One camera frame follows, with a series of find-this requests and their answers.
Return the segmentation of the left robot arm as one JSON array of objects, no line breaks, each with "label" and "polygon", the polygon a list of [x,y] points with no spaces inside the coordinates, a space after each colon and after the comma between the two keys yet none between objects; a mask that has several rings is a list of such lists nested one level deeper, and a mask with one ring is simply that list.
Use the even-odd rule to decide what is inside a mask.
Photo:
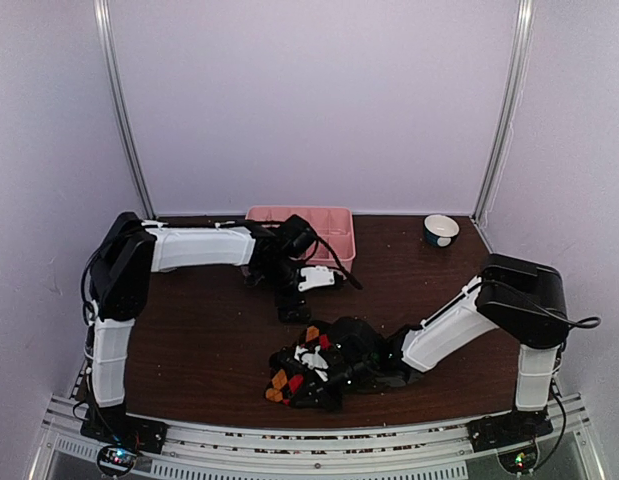
[{"label": "left robot arm", "polygon": [[315,231],[298,215],[281,222],[173,227],[133,212],[120,214],[87,261],[80,285],[95,429],[112,444],[132,436],[124,374],[131,330],[146,306],[152,274],[185,267],[243,267],[251,281],[271,286],[280,322],[305,322],[310,310],[301,290],[300,258],[315,241]]}]

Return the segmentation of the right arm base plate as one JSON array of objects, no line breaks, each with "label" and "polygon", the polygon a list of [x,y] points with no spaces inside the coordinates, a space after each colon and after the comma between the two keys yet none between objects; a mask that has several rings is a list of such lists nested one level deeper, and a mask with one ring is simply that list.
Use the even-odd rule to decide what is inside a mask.
[{"label": "right arm base plate", "polygon": [[495,450],[500,466],[514,475],[529,474],[539,465],[537,440],[553,432],[545,411],[512,410],[470,421],[466,428],[475,453]]}]

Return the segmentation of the pink divided organizer tray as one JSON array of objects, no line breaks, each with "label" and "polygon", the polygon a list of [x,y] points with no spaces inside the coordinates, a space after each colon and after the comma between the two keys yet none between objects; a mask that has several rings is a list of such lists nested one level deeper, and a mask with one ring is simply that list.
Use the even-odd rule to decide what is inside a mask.
[{"label": "pink divided organizer tray", "polygon": [[296,214],[335,251],[343,267],[350,271],[356,257],[352,212],[345,207],[317,206],[253,206],[246,219],[255,221],[284,221]]}]

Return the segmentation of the argyle black red sock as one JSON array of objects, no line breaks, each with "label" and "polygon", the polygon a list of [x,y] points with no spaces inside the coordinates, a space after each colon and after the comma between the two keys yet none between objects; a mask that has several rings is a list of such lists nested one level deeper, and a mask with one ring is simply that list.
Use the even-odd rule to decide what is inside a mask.
[{"label": "argyle black red sock", "polygon": [[[291,346],[283,347],[271,355],[270,380],[264,390],[266,400],[294,408],[293,393],[301,385],[304,373],[315,371],[324,381],[337,373],[347,373],[348,363],[336,341],[331,340],[328,335],[331,327],[332,324],[327,322],[311,322]],[[296,346],[310,348],[316,345],[322,348],[321,355],[329,365],[325,371],[311,370],[294,359]]]}]

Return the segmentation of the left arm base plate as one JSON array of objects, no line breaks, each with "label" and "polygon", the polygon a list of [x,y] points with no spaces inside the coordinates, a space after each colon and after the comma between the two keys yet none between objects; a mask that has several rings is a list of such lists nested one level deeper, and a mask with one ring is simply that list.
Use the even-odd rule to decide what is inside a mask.
[{"label": "left arm base plate", "polygon": [[127,416],[117,429],[101,419],[85,420],[80,434],[103,443],[96,466],[109,477],[120,477],[129,474],[144,453],[161,453],[167,430],[164,422]]}]

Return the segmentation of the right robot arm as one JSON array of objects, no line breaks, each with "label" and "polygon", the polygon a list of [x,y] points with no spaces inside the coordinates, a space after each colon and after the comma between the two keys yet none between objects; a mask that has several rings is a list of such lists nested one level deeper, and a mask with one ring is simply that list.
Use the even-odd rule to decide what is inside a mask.
[{"label": "right robot arm", "polygon": [[337,410],[348,389],[399,388],[420,379],[478,337],[499,329],[520,344],[515,397],[502,419],[508,440],[524,440],[546,420],[551,382],[567,337],[600,326],[598,316],[569,319],[559,272],[500,254],[430,317],[384,337],[366,321],[312,322],[293,348],[300,379],[289,405]]}]

